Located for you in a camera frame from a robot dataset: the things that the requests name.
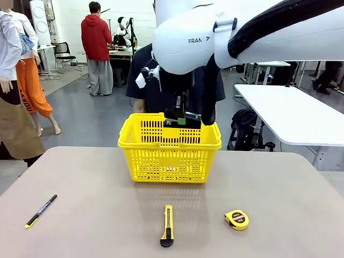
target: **gray pants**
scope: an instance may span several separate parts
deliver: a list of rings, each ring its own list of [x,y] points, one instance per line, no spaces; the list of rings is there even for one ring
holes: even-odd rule
[[[112,93],[113,74],[110,60],[88,60],[88,72],[91,85],[90,94],[109,95]]]

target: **man in red jacket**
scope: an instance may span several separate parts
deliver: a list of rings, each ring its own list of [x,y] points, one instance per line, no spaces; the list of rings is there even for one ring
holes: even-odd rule
[[[108,44],[112,36],[107,23],[100,18],[101,5],[89,4],[90,15],[81,22],[81,39],[88,58],[90,77],[90,95],[110,95],[113,87],[113,75],[110,65]]]

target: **brown apron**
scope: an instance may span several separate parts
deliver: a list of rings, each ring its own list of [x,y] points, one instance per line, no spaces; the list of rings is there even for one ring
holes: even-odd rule
[[[12,105],[0,98],[0,140],[16,159],[30,159],[44,153],[22,101]]]

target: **black t-shirt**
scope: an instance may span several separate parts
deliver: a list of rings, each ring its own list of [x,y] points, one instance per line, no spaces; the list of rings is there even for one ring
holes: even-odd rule
[[[164,112],[167,108],[172,108],[176,104],[174,94],[161,92],[157,80],[152,80],[142,89],[138,87],[135,81],[143,67],[154,69],[158,65],[155,60],[152,60],[151,52],[152,44],[149,44],[134,54],[130,66],[126,96],[144,99],[146,101],[147,113],[159,113]],[[204,68],[197,68],[195,70],[195,85],[189,90],[187,110],[196,114],[201,114],[202,112],[201,97],[204,89],[203,76]],[[219,73],[217,80],[217,101],[222,101],[225,97],[224,84],[221,73]]]

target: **tape measure label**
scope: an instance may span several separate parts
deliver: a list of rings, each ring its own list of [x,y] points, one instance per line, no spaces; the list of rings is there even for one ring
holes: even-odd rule
[[[245,222],[245,216],[242,215],[240,212],[233,213],[232,218],[236,223],[244,223]]]

